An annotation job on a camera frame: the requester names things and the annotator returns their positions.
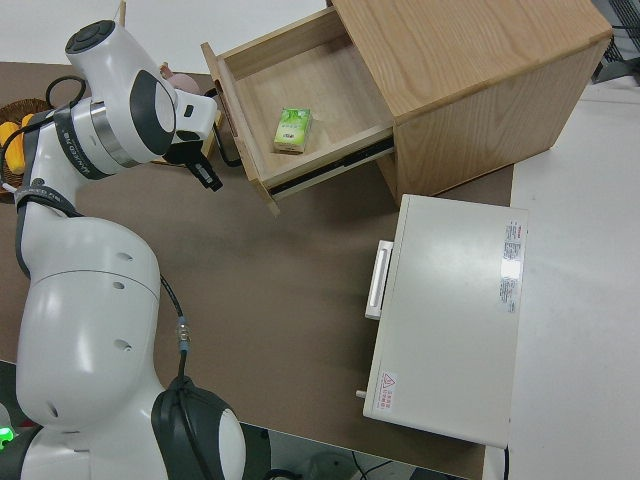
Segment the small package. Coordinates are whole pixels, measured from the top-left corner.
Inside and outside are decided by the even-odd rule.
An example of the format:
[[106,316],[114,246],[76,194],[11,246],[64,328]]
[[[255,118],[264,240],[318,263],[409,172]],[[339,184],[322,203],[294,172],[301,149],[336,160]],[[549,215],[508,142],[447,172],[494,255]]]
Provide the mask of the small package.
[[308,108],[283,108],[273,145],[276,150],[304,152],[311,126],[311,110]]

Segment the yellow fruit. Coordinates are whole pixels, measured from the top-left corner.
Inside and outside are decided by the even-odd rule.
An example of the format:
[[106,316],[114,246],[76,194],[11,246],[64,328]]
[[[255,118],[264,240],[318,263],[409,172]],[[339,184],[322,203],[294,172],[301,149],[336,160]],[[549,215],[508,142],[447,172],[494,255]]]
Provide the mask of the yellow fruit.
[[30,113],[22,117],[22,123],[20,124],[20,127],[26,127],[27,124],[29,123],[29,120],[31,120],[31,117],[33,117],[33,113]]
[[[0,144],[4,146],[5,142],[8,140],[9,136],[18,130],[17,124],[13,122],[4,122],[0,125]],[[7,167],[11,170],[11,173],[16,175],[22,175],[24,173],[24,152],[22,150],[23,147],[23,139],[22,135],[18,135],[11,141],[9,144],[9,148],[5,152],[5,160],[7,162]]]

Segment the brown table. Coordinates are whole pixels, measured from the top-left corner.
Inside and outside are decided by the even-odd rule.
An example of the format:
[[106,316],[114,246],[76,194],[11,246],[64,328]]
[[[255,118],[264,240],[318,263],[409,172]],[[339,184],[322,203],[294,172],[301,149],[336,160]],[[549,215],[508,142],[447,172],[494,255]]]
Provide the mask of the brown table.
[[[25,72],[45,85],[54,78],[48,67],[0,64],[2,78]],[[16,89],[3,90],[0,104],[34,88],[6,84]],[[377,328],[364,318],[376,245],[393,239],[398,217],[375,164],[283,199],[277,218],[241,169],[214,165],[225,183],[217,193],[184,169],[150,164],[78,198],[83,213],[132,229],[156,252],[192,324],[188,374],[241,421],[481,478],[483,446],[365,418],[355,397]],[[510,186],[507,168],[444,196],[508,205]],[[14,257],[12,205],[0,204],[0,221],[0,358],[13,361],[28,282]],[[155,361],[164,384],[178,367],[174,330],[163,295]]]

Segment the white handle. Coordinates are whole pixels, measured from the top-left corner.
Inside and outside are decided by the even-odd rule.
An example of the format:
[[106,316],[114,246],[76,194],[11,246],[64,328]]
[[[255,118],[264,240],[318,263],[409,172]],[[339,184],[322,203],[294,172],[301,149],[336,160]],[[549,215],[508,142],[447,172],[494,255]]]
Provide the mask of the white handle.
[[387,283],[392,250],[393,242],[380,240],[378,243],[378,253],[376,254],[376,263],[371,277],[371,287],[369,288],[369,298],[367,299],[367,309],[365,311],[365,317],[372,320],[380,320],[380,315],[382,314],[384,287]]

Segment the warning label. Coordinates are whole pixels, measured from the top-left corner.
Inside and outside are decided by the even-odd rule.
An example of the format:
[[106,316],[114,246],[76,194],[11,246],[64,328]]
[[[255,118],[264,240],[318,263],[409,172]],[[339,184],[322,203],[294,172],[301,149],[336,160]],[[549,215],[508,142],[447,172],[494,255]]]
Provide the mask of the warning label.
[[391,372],[382,372],[378,381],[377,399],[375,407],[377,410],[390,412],[393,408],[393,396],[398,382],[398,376]]

